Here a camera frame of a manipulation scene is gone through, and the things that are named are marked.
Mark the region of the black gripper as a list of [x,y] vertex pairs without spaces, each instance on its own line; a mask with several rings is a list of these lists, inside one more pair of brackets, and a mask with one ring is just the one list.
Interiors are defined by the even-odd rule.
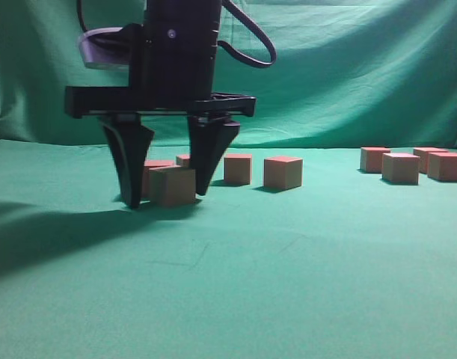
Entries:
[[[218,49],[250,66],[257,64],[219,40],[222,10],[252,31],[257,29],[231,1],[147,1],[142,23],[125,25],[109,37],[130,50],[128,84],[65,89],[64,110],[69,116],[105,114],[99,123],[114,160],[120,198],[130,209],[141,202],[144,162],[154,131],[141,124],[140,114],[115,113],[254,114],[254,97],[212,89]],[[189,167],[195,171],[197,194],[206,194],[239,130],[240,123],[230,114],[188,117]]]

